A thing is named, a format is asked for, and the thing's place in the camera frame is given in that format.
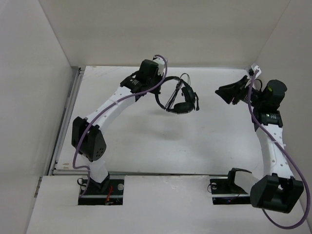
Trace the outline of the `black over-ear headphones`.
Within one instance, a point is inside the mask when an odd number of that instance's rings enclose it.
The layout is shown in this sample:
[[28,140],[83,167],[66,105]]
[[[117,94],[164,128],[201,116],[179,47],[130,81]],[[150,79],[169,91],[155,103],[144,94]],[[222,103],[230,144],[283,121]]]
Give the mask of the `black over-ear headphones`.
[[155,100],[159,107],[168,113],[178,115],[187,114],[192,111],[199,111],[199,97],[191,87],[189,74],[182,73],[179,77],[168,76],[165,78],[163,84],[173,80],[176,81],[176,86],[169,100],[165,104],[162,104],[159,99],[160,92],[155,94]]

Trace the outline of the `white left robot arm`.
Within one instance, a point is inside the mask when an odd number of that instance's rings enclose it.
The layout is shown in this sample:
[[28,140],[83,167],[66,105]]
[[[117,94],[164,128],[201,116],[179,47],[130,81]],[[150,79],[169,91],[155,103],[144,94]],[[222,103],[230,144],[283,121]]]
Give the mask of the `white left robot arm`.
[[98,193],[109,188],[109,173],[105,167],[106,142],[104,133],[109,125],[129,106],[147,93],[157,93],[167,74],[167,60],[154,56],[145,59],[139,69],[127,76],[111,97],[86,117],[76,117],[72,125],[71,144],[74,156],[86,159],[84,169],[88,172],[87,182]]

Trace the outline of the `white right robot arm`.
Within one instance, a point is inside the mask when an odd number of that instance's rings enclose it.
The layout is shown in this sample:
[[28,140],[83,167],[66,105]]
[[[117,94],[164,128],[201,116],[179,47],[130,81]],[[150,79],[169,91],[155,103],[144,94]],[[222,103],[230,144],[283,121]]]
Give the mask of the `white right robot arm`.
[[250,103],[263,157],[263,176],[232,168],[226,179],[227,189],[242,189],[250,196],[253,207],[288,214],[302,195],[304,184],[294,178],[283,153],[283,122],[278,108],[286,91],[287,86],[276,79],[270,80],[263,90],[256,90],[244,76],[238,82],[219,87],[215,93],[227,104]]

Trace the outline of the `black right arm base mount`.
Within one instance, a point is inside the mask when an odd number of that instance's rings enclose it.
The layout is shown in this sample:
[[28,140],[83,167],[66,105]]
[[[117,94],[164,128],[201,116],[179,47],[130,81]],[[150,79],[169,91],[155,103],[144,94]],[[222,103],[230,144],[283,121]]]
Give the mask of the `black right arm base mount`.
[[226,176],[212,176],[207,191],[214,205],[250,205],[250,196],[240,187],[229,184]]

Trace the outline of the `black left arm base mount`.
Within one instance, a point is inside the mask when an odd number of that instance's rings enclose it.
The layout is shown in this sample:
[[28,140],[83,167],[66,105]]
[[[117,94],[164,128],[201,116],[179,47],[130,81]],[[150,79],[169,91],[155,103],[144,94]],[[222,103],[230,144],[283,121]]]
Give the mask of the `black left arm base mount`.
[[111,175],[104,185],[97,185],[90,179],[78,178],[79,197],[78,205],[80,206],[119,206],[123,205],[123,193],[125,177],[123,175]]

